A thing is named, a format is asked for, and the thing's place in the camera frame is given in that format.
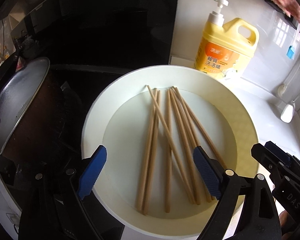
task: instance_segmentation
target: pump nozzle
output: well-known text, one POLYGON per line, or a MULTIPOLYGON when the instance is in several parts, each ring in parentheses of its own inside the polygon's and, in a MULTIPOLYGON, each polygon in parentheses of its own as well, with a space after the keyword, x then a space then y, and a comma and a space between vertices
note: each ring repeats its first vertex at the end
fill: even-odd
POLYGON ((228 6, 229 2, 227 0, 215 0, 216 2, 218 2, 218 7, 215 11, 213 11, 208 18, 208 21, 218 25, 218 26, 222 26, 223 22, 224 22, 224 18, 223 15, 220 14, 221 9, 223 8, 223 6, 228 6))

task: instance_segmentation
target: metal screw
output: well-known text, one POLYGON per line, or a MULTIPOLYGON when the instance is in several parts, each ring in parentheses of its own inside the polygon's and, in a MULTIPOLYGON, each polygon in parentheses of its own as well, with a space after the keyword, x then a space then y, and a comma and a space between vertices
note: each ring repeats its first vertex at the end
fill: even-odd
POLYGON ((228 176, 233 176, 234 175, 234 172, 232 170, 226 170, 226 174, 228 176))
POLYGON ((264 179, 265 179, 265 176, 263 176, 262 174, 258 174, 258 175, 257 175, 257 178, 260 179, 260 180, 264 180, 264 179))
POLYGON ((35 176, 35 179, 42 179, 43 175, 42 173, 38 173, 36 176, 35 176))
POLYGON ((66 174, 67 174, 67 175, 72 175, 72 174, 74 174, 74 169, 67 169, 67 170, 66 170, 66 174))

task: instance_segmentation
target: orange label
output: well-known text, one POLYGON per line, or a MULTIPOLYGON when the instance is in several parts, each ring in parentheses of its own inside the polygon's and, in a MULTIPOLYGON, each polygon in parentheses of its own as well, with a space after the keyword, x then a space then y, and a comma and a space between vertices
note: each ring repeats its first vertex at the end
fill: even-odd
POLYGON ((206 73, 220 73, 239 62, 239 54, 202 38, 194 67, 206 73))

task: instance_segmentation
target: chopstick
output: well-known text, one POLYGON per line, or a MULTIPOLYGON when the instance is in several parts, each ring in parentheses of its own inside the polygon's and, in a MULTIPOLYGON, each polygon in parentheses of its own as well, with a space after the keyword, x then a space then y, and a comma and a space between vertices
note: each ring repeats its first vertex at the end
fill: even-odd
POLYGON ((194 112, 191 110, 191 108, 189 107, 189 105, 187 104, 187 102, 183 98, 182 98, 182 101, 185 103, 185 106, 186 106, 189 114, 191 115, 192 120, 195 122, 195 124, 199 128, 200 132, 202 133, 202 135, 207 140, 207 142, 208 142, 210 148, 212 149, 214 155, 216 156, 217 160, 220 162, 220 164, 222 165, 222 167, 224 169, 227 169, 226 163, 222 159, 221 154, 217 150, 217 148, 214 145, 213 141, 211 140, 210 136, 208 135, 208 133, 206 132, 206 130, 203 128, 202 124, 200 123, 200 121, 198 120, 198 118, 195 116, 194 112))
MULTIPOLYGON (((188 132, 188 135, 189 135, 189 138, 190 138, 190 142, 191 142, 191 145, 192 145, 192 150, 193 150, 194 148, 196 148, 197 146, 200 145, 200 142, 198 140, 197 134, 196 134, 196 132, 194 130, 194 127, 192 125, 192 120, 191 120, 191 118, 189 116, 189 112, 188 112, 188 110, 187 110, 187 108, 186 108, 186 106, 184 104, 184 101, 182 100, 182 96, 179 93, 179 90, 177 90, 176 88, 174 88, 174 90, 172 90, 172 91, 173 92, 171 92, 171 93, 174 94, 175 98, 176 98, 175 94, 177 94, 177 96, 179 98, 179 101, 182 103, 182 105, 184 107, 182 109, 182 106, 179 104, 179 102, 177 102, 177 106, 178 106, 179 112, 181 114, 181 119, 182 119, 182 121, 183 121, 183 123, 184 123, 184 125, 185 125, 185 127, 187 129, 187 132, 188 132)), ((190 152, 189 156, 190 156, 190 162, 193 163, 192 152, 190 152)), ((197 170, 196 170, 196 168, 194 166, 194 163, 193 163, 192 166, 194 167, 193 175, 194 175, 195 178, 197 178, 197 176, 196 176, 197 170)), ((202 181, 202 182, 203 182, 203 188, 204 188, 204 193, 206 195, 206 199, 210 203, 211 202, 211 195, 210 195, 210 193, 209 193, 209 191, 208 191, 208 189, 207 189, 204 181, 202 181)), ((197 204, 199 205, 201 203, 200 196, 197 196, 197 197, 199 198, 199 203, 197 202, 197 204)))
MULTIPOLYGON (((160 106, 160 90, 158 91, 157 95, 157 103, 160 106)), ((150 155, 150 163, 149 163, 149 171, 147 176, 147 182, 146 182, 146 195, 144 199, 144 206, 143 206, 143 214, 148 214, 149 210, 149 200, 151 195, 151 185, 152 185, 152 179, 153 179, 153 173, 154 173, 154 162, 155 162, 155 156, 157 153, 157 143, 158 143, 158 125, 159 125, 159 118, 156 115, 154 119, 154 128, 153 128, 153 137, 152 137, 152 146, 151 146, 151 155, 150 155)))
POLYGON ((166 124, 166 122, 165 122, 165 120, 164 120, 164 117, 163 117, 163 115, 162 115, 162 113, 161 113, 161 111, 160 111, 160 107, 158 106, 157 101, 156 101, 156 99, 154 98, 154 95, 153 95, 153 93, 152 93, 152 91, 151 91, 150 86, 147 85, 147 88, 148 88, 149 93, 150 93, 150 95, 151 95, 152 102, 153 102, 154 105, 155 105, 155 108, 156 108, 156 115, 158 115, 158 117, 159 117, 159 119, 160 119, 160 121, 161 121, 161 123, 162 123, 164 132, 165 132, 166 137, 167 137, 167 139, 168 139, 168 141, 169 141, 169 144, 170 144, 170 146, 171 146, 173 155, 174 155, 174 157, 175 157, 175 159, 176 159, 177 166, 178 166, 178 168, 179 168, 179 171, 180 171, 180 174, 181 174, 181 178, 182 178, 183 184, 185 185, 186 193, 187 193, 187 195, 188 195, 188 198, 189 198, 189 200, 190 200, 191 203, 194 203, 194 197, 193 197, 193 195, 192 195, 191 187, 190 187, 189 182, 188 182, 187 177, 186 177, 185 168, 183 167, 182 161, 181 161, 181 159, 180 159, 180 157, 179 157, 179 155, 178 155, 177 148, 176 148, 175 144, 173 143, 173 139, 172 139, 171 133, 170 133, 170 131, 169 131, 169 128, 167 127, 167 124, 166 124))
MULTIPOLYGON (((157 98, 157 89, 155 89, 154 91, 155 91, 155 98, 157 98)), ((155 105, 152 103, 151 113, 149 117, 149 127, 148 127, 148 135, 147 135, 147 141, 145 147, 145 154, 144 154, 140 183, 139 183, 139 192, 137 197, 137 210, 139 212, 142 211, 142 207, 143 207, 143 200, 144 200, 144 194, 146 188, 146 179, 147 179, 148 166, 149 166, 149 157, 150 157, 150 150, 151 150, 151 141, 152 141, 152 133, 153 133, 152 131, 154 127, 154 117, 155 117, 155 105)))
POLYGON ((179 108, 177 105, 175 93, 174 92, 170 92, 170 93, 171 93, 171 101, 172 101, 173 110, 174 110, 175 116, 177 118, 177 123, 178 123, 179 130, 181 133, 183 148, 186 152, 186 159, 187 159, 187 163, 188 163, 188 167, 189 167, 189 171, 190 171, 190 177, 191 177, 191 181, 192 181, 192 186, 193 186, 193 190, 194 190, 194 198, 195 198, 196 204, 200 205, 201 200, 200 200, 199 189, 198 189, 199 182, 195 176, 194 162, 192 160, 192 154, 191 154, 191 150, 189 148, 185 127, 184 127, 182 117, 181 117, 181 114, 180 114, 180 111, 179 111, 179 108))
MULTIPOLYGON (((171 132, 171 97, 170 90, 167 90, 166 99, 166 120, 169 131, 171 132)), ((166 170, 166 195, 165 195, 165 212, 169 213, 171 209, 171 173, 172 173, 172 158, 171 146, 167 145, 167 170, 166 170)))

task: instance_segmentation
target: yellow bottle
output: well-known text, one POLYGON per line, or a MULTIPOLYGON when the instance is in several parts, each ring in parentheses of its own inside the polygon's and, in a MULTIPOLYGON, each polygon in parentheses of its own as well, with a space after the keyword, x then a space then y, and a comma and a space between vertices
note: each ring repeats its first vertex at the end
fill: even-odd
POLYGON ((240 77, 257 48, 259 32, 240 18, 223 24, 220 12, 228 1, 215 1, 218 8, 209 15, 204 26, 194 67, 216 79, 240 77), (245 38, 238 32, 240 26, 250 31, 250 37, 245 38))

